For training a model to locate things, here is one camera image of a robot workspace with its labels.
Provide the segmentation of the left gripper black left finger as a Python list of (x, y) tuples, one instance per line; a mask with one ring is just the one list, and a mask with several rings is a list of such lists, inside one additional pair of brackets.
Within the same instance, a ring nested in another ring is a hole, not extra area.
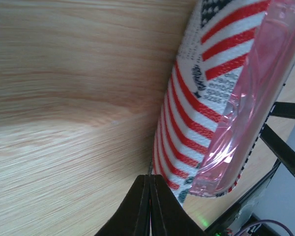
[(150, 235), (149, 175), (139, 175), (120, 206), (97, 236), (148, 236)]

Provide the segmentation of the red thin frame sunglasses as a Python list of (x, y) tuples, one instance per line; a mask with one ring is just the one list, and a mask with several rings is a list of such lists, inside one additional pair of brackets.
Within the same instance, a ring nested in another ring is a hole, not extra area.
[(253, 33), (236, 85), (208, 154), (194, 178), (191, 195), (215, 198), (231, 192), (273, 103), (295, 64), (295, 0), (273, 0)]

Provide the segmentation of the patterned sunglasses case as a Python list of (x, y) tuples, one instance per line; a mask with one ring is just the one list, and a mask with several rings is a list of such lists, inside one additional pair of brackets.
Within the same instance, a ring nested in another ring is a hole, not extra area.
[(172, 69), (154, 137), (152, 173), (183, 204), (271, 0), (200, 0)]

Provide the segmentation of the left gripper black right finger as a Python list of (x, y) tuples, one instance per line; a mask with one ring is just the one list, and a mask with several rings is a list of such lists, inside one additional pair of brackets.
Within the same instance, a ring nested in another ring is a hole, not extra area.
[(205, 236), (184, 211), (161, 175), (150, 175), (150, 217), (153, 236)]

